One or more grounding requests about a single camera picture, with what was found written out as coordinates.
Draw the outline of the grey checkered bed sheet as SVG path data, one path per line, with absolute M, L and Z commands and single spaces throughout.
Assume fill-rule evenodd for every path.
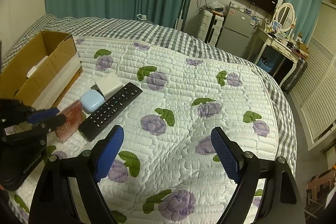
M 2 58 L 2 67 L 7 67 L 19 50 L 42 30 L 66 32 L 73 36 L 141 40 L 182 53 L 192 59 L 214 59 L 251 67 L 264 81 L 276 114 L 279 133 L 277 155 L 287 159 L 291 171 L 295 171 L 297 166 L 297 137 L 290 104 L 274 78 L 252 62 L 224 50 L 208 46 L 185 32 L 157 24 L 97 17 L 74 18 L 68 16 L 58 18 L 52 14 L 47 14 L 30 25 L 15 41 Z

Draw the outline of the white square charger box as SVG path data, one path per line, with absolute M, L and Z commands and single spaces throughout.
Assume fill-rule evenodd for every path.
M 121 80 L 111 72 L 97 79 L 91 89 L 98 91 L 105 100 L 108 100 L 121 87 L 123 87 Z

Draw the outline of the white floral quilted blanket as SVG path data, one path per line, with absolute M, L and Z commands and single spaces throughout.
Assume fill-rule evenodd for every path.
M 99 187 L 118 223 L 213 223 L 236 184 L 211 144 L 211 130 L 258 157 L 272 160 L 278 148 L 273 104 L 251 67 L 192 59 L 130 39 L 86 38 L 75 42 L 81 76 L 60 110 L 115 73 L 142 93 L 110 123 L 124 130 L 123 144 Z M 77 130 L 64 143 L 47 138 L 47 155 L 62 159 L 94 146 Z

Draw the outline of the white suitcase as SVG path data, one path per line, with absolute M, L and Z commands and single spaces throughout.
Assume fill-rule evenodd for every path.
M 224 15 L 214 10 L 203 10 L 202 20 L 197 33 L 197 39 L 215 47 L 221 33 Z

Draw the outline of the white mop pole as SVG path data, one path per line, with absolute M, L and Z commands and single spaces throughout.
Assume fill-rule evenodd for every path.
M 177 17 L 177 19 L 175 20 L 175 26 L 174 26 L 174 28 L 175 28 L 176 30 L 178 30 L 178 31 L 180 31 L 180 30 L 182 29 L 182 25 L 183 25 L 182 15 L 183 15 L 183 9 L 184 9 L 184 6 L 185 6 L 185 1 L 186 1 L 186 0 L 182 0 L 181 8 L 180 8 L 178 17 Z

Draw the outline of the red patterned card pack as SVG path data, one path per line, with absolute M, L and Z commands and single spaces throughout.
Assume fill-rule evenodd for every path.
M 65 116 L 66 121 L 55 132 L 59 141 L 64 143 L 78 130 L 79 125 L 83 122 L 81 102 L 76 100 L 74 103 L 61 111 L 60 114 Z

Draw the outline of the silver mini fridge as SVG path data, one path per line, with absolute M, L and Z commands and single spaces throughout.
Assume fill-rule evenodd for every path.
M 237 57 L 246 58 L 249 42 L 258 22 L 256 17 L 230 7 L 216 47 Z

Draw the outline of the oval vanity mirror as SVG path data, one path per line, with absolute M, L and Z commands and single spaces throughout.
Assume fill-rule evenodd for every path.
M 294 6 L 289 2 L 283 3 L 275 11 L 273 21 L 280 26 L 278 31 L 287 32 L 294 28 L 296 23 Z

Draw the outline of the blue basket under table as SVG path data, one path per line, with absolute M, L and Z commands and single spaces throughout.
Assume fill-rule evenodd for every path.
M 274 67 L 274 60 L 268 57 L 261 56 L 257 62 L 257 66 L 264 70 L 266 73 L 270 73 Z

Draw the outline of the light blue earbuds case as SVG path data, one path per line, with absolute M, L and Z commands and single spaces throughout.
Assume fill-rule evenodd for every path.
M 91 89 L 80 97 L 80 102 L 86 113 L 92 113 L 105 102 L 105 98 L 98 91 Z

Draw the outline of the black TV remote control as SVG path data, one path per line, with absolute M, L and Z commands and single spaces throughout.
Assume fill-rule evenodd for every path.
M 141 93 L 142 89 L 137 85 L 127 83 L 85 119 L 78 130 L 88 141 L 93 141 Z

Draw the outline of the brown cardboard box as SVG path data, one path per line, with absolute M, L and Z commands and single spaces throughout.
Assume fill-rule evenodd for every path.
M 80 70 L 73 36 L 41 31 L 1 73 L 1 98 L 21 100 L 37 110 L 51 108 Z

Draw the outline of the white louvered wardrobe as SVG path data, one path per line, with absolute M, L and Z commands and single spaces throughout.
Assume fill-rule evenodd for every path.
M 307 69 L 292 90 L 307 126 L 309 150 L 326 148 L 335 139 L 335 6 L 323 3 L 307 44 Z

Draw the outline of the white cylindrical bottle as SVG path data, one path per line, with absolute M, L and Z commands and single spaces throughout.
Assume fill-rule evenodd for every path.
M 40 67 L 42 64 L 43 64 L 43 62 L 45 61 L 45 60 L 47 60 L 48 59 L 48 56 L 45 56 L 45 57 L 43 57 L 42 59 L 41 59 L 41 61 L 39 61 L 37 64 L 35 64 L 28 72 L 27 72 L 27 74 L 26 74 L 26 77 L 29 79 L 34 73 L 35 73 L 35 71 L 38 69 L 38 67 Z

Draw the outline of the clear water jug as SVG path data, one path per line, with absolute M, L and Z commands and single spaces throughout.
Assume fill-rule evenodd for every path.
M 140 21 L 146 21 L 147 20 L 147 15 L 145 15 L 145 14 L 137 14 L 136 17 Z

